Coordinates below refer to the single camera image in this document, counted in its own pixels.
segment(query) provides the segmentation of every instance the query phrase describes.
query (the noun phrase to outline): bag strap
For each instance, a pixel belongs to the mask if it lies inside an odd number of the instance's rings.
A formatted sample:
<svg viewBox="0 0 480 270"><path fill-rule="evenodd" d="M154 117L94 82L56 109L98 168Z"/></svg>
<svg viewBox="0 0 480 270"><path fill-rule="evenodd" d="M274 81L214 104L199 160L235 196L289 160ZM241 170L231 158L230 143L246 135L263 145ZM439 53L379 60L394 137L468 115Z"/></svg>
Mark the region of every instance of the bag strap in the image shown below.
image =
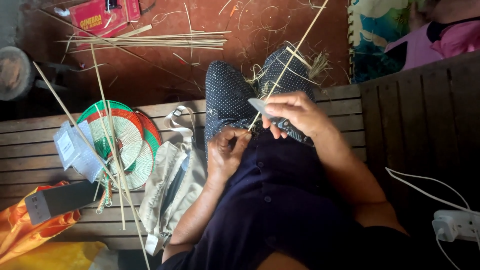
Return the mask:
<svg viewBox="0 0 480 270"><path fill-rule="evenodd" d="M184 110L187 110L188 114L190 115L190 121L192 122L193 132L190 128L186 128L178 124L177 122L175 122L175 119L179 117ZM169 130L180 132L183 136L184 142L192 142L192 137L195 140L195 115L193 114L193 111L190 108L187 108L183 105L178 106L173 112L169 113L165 117L163 124Z"/></svg>

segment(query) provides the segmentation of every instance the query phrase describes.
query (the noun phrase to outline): hand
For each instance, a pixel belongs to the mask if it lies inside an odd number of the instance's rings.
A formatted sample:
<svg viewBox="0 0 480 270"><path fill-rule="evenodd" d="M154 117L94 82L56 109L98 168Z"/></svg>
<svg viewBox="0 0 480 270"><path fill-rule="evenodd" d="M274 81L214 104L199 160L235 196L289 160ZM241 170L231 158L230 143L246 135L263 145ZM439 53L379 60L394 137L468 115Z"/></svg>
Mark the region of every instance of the hand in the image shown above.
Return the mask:
<svg viewBox="0 0 480 270"><path fill-rule="evenodd" d="M267 101L265 111L273 116L284 117L305 135L314 139L325 128L333 126L328 116L313 103L303 91L272 95ZM287 133L272 125L262 116L263 127L270 127L275 139L287 137Z"/></svg>
<svg viewBox="0 0 480 270"><path fill-rule="evenodd" d="M230 148L228 142L236 138L235 146ZM252 134L246 129L225 126L208 141L208 178L225 184L238 169L241 157Z"/></svg>

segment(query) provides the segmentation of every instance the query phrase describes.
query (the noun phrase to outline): knife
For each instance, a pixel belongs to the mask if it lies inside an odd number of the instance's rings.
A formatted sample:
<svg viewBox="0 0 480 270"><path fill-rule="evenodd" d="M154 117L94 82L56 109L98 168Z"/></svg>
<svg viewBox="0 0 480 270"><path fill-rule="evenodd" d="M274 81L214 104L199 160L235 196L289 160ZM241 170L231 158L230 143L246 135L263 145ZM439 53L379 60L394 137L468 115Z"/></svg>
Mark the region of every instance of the knife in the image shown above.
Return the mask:
<svg viewBox="0 0 480 270"><path fill-rule="evenodd" d="M304 143L308 146L314 147L313 141L310 137L306 136L302 131L296 128L290 123L290 120L284 117L276 117L265 112L265 106L267 103L258 98L249 98L248 102L259 111L263 116L268 118L273 125L278 127L280 130L287 133L288 136L292 137L296 141Z"/></svg>

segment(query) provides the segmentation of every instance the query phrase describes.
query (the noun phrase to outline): label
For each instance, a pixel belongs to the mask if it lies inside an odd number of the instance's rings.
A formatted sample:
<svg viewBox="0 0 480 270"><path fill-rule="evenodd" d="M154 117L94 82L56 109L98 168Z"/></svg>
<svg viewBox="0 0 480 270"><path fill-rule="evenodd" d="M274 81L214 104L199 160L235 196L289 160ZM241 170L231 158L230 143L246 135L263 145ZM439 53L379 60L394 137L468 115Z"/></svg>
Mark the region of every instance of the label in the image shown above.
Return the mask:
<svg viewBox="0 0 480 270"><path fill-rule="evenodd" d="M67 132L64 132L60 139L57 141L63 160L67 160L75 151L72 140L68 136Z"/></svg>

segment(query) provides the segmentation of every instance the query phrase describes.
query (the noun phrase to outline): finger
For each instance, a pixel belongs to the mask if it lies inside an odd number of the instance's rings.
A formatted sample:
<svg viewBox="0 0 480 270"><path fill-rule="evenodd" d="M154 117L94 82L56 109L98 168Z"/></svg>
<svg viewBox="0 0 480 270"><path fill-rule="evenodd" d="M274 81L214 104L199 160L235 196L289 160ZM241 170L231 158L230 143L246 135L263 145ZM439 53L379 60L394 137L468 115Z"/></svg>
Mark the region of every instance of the finger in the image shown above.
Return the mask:
<svg viewBox="0 0 480 270"><path fill-rule="evenodd" d="M248 132L246 129L235 128L232 126L224 126L218 136L218 146L228 147L228 142L234 137L239 137Z"/></svg>
<svg viewBox="0 0 480 270"><path fill-rule="evenodd" d="M309 100L307 94L303 91L296 91L283 94L271 95L266 103L282 103L299 106L302 102Z"/></svg>
<svg viewBox="0 0 480 270"><path fill-rule="evenodd" d="M245 148L247 148L248 142L250 142L251 138L252 134L250 132L247 132L244 135L238 137L237 143L232 150L232 155L236 157L241 157L243 152L245 151Z"/></svg>
<svg viewBox="0 0 480 270"><path fill-rule="evenodd" d="M272 122L270 121L270 119L268 119L268 118L266 118L265 116L262 115L262 126L264 128L268 128L271 124L272 124Z"/></svg>
<svg viewBox="0 0 480 270"><path fill-rule="evenodd" d="M276 125L270 125L270 131L273 134L273 138L280 138L282 131Z"/></svg>
<svg viewBox="0 0 480 270"><path fill-rule="evenodd" d="M270 103L265 106L265 111L273 116L280 116L292 120L303 111L303 108L288 104Z"/></svg>

